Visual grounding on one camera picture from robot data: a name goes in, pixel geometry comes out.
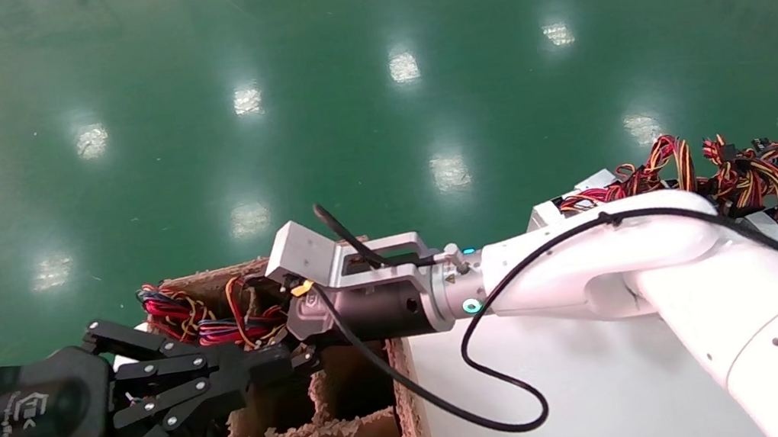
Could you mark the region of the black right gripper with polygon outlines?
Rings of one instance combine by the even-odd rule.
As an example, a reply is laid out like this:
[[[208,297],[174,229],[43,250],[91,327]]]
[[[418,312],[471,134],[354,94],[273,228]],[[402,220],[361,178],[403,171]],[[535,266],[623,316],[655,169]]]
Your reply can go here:
[[[340,323],[362,342],[373,343],[445,332],[431,273],[368,288],[323,291]],[[298,341],[326,348],[351,344],[315,290],[290,303],[288,332]]]

